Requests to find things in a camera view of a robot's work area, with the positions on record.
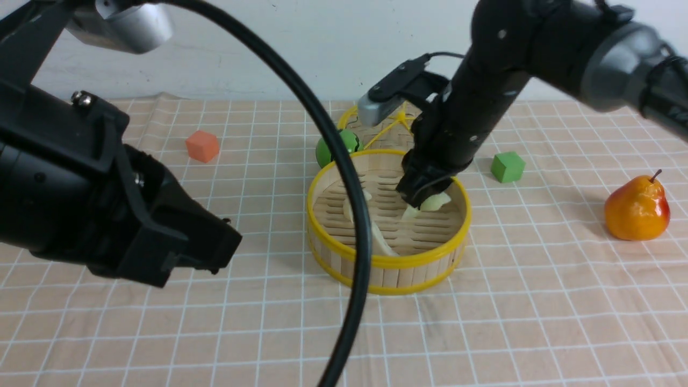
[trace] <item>orange cube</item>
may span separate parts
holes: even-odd
[[[219,153],[219,141],[215,135],[199,130],[186,139],[186,151],[192,159],[207,163]]]

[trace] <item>pear stem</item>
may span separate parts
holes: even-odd
[[[649,179],[649,181],[650,181],[650,182],[652,182],[652,183],[654,183],[654,179],[656,179],[656,178],[657,178],[657,176],[659,176],[659,174],[661,174],[661,173],[662,173],[662,170],[661,170],[661,169],[660,169],[660,170],[658,170],[658,171],[657,171],[657,173],[656,173],[656,174],[654,174],[654,176],[652,176],[652,178],[651,178],[651,179]]]

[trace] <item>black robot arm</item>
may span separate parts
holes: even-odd
[[[67,103],[31,85],[70,24],[80,39],[124,51],[164,40],[154,8],[128,13],[140,41],[95,27],[93,8],[93,1],[36,0],[0,22],[0,242],[158,287],[177,266],[216,273],[241,235],[192,200],[163,164],[122,143],[129,117],[87,92]],[[156,23],[146,35],[148,17]]]
[[[599,112],[630,106],[688,140],[687,62],[633,16],[604,0],[481,0],[473,44],[451,80],[426,72],[424,55],[359,101],[366,125],[404,99],[422,110],[397,191],[415,207],[444,191],[533,77]]]

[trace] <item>screw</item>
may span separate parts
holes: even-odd
[[[88,107],[92,101],[91,96],[81,96],[79,98],[79,106]]]
[[[76,91],[72,94],[72,102],[75,103],[76,101],[79,100],[79,98],[81,98],[81,96],[82,96],[81,92],[78,91],[78,90],[76,90]]]
[[[138,172],[133,173],[133,182],[140,188],[143,188],[143,186],[146,184],[146,182],[143,180],[143,176],[141,176],[141,174]]]

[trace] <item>green cube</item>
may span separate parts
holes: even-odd
[[[523,176],[526,162],[516,152],[504,152],[495,155],[491,171],[499,182],[515,182]]]

